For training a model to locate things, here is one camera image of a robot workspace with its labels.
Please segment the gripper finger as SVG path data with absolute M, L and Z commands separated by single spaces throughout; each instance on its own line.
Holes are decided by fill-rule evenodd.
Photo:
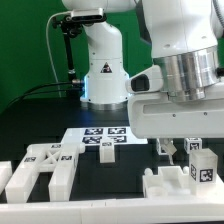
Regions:
M 173 144 L 172 139 L 162 138 L 160 140 L 161 148 L 168 154 L 169 161 L 173 164 L 173 155 L 176 153 L 177 149 Z

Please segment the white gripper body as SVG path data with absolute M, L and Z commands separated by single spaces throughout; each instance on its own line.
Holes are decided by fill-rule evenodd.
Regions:
M 208 87 L 206 98 L 172 103 L 167 95 L 136 94 L 128 118 L 137 138 L 224 138 L 224 87 Z

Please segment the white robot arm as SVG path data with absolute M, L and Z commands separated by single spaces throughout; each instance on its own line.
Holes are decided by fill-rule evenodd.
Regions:
M 224 0 L 62 0 L 87 34 L 84 105 L 128 105 L 138 138 L 224 137 L 224 71 L 218 40 Z M 122 36 L 108 13 L 134 9 L 151 47 L 150 68 L 128 76 Z

